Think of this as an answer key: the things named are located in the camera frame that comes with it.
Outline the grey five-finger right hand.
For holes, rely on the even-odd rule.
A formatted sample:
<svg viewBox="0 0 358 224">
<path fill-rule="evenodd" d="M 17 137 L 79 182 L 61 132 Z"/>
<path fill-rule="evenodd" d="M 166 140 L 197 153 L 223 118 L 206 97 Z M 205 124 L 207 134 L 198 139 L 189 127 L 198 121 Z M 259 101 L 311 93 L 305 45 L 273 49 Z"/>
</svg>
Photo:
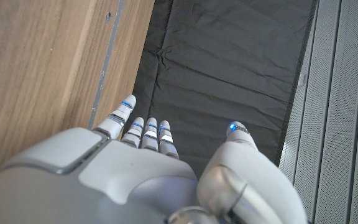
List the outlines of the grey five-finger right hand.
<svg viewBox="0 0 358 224">
<path fill-rule="evenodd" d="M 129 95 L 94 129 L 62 131 L 0 169 L 0 223 L 306 223 L 300 197 L 232 122 L 202 175 L 168 121 L 136 118 Z"/>
</svg>

